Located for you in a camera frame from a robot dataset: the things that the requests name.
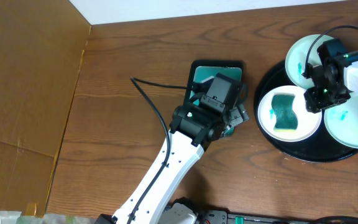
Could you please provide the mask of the white plate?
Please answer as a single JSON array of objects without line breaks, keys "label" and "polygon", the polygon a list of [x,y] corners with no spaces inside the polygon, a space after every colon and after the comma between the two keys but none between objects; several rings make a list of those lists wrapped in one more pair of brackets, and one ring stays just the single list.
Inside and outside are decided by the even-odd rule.
[{"label": "white plate", "polygon": [[[304,97],[305,89],[285,85],[274,88],[263,96],[258,106],[259,121],[264,131],[271,137],[285,142],[297,142],[310,137],[321,124],[322,113],[310,113],[306,110],[306,101]],[[274,95],[294,95],[293,110],[298,118],[298,127],[295,132],[275,132],[273,130],[276,122],[276,116],[272,110],[272,98]]]}]

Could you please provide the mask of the green yellow sponge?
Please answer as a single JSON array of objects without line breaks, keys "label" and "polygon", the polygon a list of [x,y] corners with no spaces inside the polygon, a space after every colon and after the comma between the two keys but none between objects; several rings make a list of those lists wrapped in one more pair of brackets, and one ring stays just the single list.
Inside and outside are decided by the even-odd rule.
[{"label": "green yellow sponge", "polygon": [[293,110],[294,95],[274,95],[272,110],[276,116],[273,130],[275,132],[295,132],[298,127],[298,118]]}]

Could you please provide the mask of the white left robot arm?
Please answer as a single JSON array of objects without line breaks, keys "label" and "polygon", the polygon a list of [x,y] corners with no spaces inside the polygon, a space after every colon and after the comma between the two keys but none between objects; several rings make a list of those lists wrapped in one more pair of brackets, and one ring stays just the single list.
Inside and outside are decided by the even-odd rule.
[{"label": "white left robot arm", "polygon": [[101,214],[96,223],[157,223],[209,145],[249,119],[248,87],[240,80],[217,73],[186,89],[194,94],[174,110],[170,124],[162,125],[165,141],[140,184],[113,215]]}]

